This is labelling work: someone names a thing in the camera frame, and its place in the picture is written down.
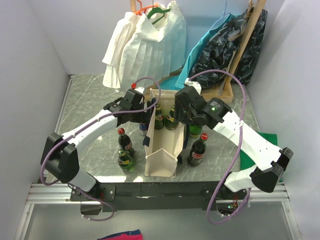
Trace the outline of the silver beverage can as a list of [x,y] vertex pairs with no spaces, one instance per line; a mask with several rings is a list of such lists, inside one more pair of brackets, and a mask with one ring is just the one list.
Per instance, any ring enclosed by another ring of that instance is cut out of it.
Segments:
[[147,123],[140,123],[139,130],[142,136],[146,136],[148,132],[149,125]]

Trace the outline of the teal shirt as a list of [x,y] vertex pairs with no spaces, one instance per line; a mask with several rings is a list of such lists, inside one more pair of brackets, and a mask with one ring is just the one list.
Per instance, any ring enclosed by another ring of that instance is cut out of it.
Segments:
[[227,17],[222,20],[221,18],[217,20],[213,27],[208,30],[205,35],[198,41],[198,43],[191,49],[189,55],[186,58],[185,64],[180,72],[179,75],[172,76],[162,83],[160,83],[161,90],[172,90],[178,91],[184,87],[186,79],[189,77],[189,73],[191,72],[193,66],[196,64],[196,61],[204,47],[220,29],[222,29],[223,25],[226,24],[228,21],[233,20],[236,16],[229,13]]

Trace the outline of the black base beam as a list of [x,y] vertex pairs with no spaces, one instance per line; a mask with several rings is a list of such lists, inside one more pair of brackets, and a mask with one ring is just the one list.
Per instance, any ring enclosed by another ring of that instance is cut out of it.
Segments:
[[82,214],[129,210],[206,210],[217,181],[105,182],[88,196],[71,188],[70,200],[80,202]]

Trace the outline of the front right cola bottle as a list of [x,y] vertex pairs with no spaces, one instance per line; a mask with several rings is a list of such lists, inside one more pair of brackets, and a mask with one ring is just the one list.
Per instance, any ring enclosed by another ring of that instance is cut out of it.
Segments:
[[206,141],[208,140],[208,135],[202,133],[198,140],[196,140],[189,152],[187,157],[187,163],[191,167],[196,167],[200,164],[206,152]]

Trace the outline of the front left cola bottle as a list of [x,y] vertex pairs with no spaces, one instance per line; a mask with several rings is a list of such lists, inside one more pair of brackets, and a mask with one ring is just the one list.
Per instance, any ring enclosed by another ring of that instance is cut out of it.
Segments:
[[117,130],[117,133],[118,133],[118,144],[120,148],[125,150],[130,156],[133,157],[135,155],[135,150],[133,148],[130,137],[126,134],[123,128],[119,128]]

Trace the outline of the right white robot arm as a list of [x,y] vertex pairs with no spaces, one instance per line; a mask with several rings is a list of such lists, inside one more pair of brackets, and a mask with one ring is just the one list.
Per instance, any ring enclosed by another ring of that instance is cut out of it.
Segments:
[[184,87],[174,97],[179,122],[207,126],[239,146],[254,162],[250,168],[227,175],[219,187],[222,198],[231,199],[238,191],[253,187],[266,193],[274,191],[294,155],[290,148],[270,143],[223,100],[206,101],[193,86]]

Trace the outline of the pink and blue cloth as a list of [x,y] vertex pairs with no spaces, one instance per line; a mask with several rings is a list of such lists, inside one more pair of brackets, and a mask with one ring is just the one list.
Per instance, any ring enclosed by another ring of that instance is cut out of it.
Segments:
[[97,240],[143,240],[143,235],[139,229],[114,233]]

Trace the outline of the wooden clothes rack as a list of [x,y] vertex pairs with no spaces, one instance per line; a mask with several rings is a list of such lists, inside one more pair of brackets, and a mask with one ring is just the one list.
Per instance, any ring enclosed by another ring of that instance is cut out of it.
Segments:
[[[234,42],[236,39],[240,39],[239,44],[237,45],[237,50],[232,52],[231,60],[229,61],[227,68],[225,69],[228,73],[234,74],[238,68],[238,65],[242,59],[242,56],[245,52],[247,44],[252,36],[254,28],[258,22],[258,19],[263,11],[263,7],[265,6],[264,0],[258,0],[257,2],[249,1],[248,9],[245,12],[245,16],[242,17],[243,25],[240,27],[240,30],[237,34],[232,34],[228,37],[229,42]],[[170,77],[177,76],[181,73],[182,68],[174,71],[159,81],[161,84],[164,80],[169,79]],[[221,86],[217,84],[211,87],[210,89],[202,89],[202,95],[206,98],[218,97],[223,99],[226,103],[231,103],[234,99],[233,90],[231,87],[231,77],[227,75],[223,75]]]

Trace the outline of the white pleated garment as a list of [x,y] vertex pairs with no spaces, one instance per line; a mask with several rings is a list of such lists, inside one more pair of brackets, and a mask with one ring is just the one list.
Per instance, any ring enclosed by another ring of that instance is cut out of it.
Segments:
[[117,22],[102,59],[103,86],[126,91],[137,79],[160,81],[183,66],[186,20],[175,0],[160,8],[169,11],[152,17],[128,11]]

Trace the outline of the green bottle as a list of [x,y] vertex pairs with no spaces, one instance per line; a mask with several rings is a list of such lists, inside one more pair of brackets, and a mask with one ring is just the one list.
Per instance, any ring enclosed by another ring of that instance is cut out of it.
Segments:
[[197,138],[202,132],[202,126],[198,124],[189,125],[189,136],[191,138]]
[[173,131],[177,128],[178,122],[175,121],[175,106],[172,105],[170,108],[169,113],[166,115],[165,118],[165,127],[169,131]]
[[124,171],[132,171],[135,167],[135,160],[133,157],[129,154],[128,151],[125,151],[124,149],[118,150],[118,165],[120,168]]
[[165,126],[164,114],[160,104],[155,106],[155,120],[154,120],[154,129],[161,130]]

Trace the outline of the orange hanger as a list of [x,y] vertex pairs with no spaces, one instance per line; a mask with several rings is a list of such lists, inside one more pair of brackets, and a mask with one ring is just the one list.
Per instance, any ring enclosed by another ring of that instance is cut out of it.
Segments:
[[134,0],[133,3],[134,3],[134,6],[133,6],[132,12],[135,13],[136,15],[140,15],[140,16],[142,15],[142,13],[145,14],[147,12],[147,10],[159,6],[158,2],[155,2],[152,5],[143,6],[143,3],[141,0]]

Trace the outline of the cola bottle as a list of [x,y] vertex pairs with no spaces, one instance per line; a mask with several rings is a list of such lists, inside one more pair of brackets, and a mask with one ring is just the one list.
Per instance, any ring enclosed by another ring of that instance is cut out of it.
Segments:
[[117,133],[118,133],[118,144],[120,148],[125,150],[130,156],[133,157],[135,155],[135,150],[133,148],[130,137],[126,134],[123,128],[119,128],[117,130]]
[[206,152],[206,141],[208,140],[208,135],[202,133],[198,140],[196,140],[189,152],[187,157],[187,163],[191,167],[196,167],[200,164]]

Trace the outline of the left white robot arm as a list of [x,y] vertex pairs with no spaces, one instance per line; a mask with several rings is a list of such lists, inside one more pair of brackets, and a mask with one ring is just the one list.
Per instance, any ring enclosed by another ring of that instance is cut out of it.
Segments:
[[127,122],[146,123],[151,108],[145,107],[145,90],[130,88],[123,97],[108,103],[93,118],[61,135],[51,133],[45,142],[41,170],[47,170],[57,181],[82,190],[88,201],[100,195],[99,181],[80,168],[79,152],[101,135]]

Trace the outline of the dark patterned garment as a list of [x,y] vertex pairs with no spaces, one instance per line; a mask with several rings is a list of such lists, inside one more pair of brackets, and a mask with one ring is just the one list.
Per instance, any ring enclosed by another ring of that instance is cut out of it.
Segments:
[[[244,16],[245,12],[236,16],[234,20],[227,22],[222,29],[209,39],[202,53],[197,58],[195,65],[192,67],[188,75],[189,77],[211,69],[226,71],[228,63],[232,58],[232,52],[237,50],[237,45],[241,41],[238,38],[236,41],[230,42],[228,41],[228,37],[232,34],[236,35],[239,32],[243,25],[244,20],[242,17]],[[260,55],[267,18],[268,11],[263,9],[238,68],[233,74],[242,84],[247,85],[251,81]]]

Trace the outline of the cream canvas tote bag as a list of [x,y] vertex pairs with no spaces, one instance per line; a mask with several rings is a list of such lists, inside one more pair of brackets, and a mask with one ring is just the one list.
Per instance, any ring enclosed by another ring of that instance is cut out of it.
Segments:
[[177,175],[178,156],[183,150],[185,125],[176,129],[155,129],[156,108],[152,110],[148,131],[144,138],[145,170],[147,177],[174,178]]

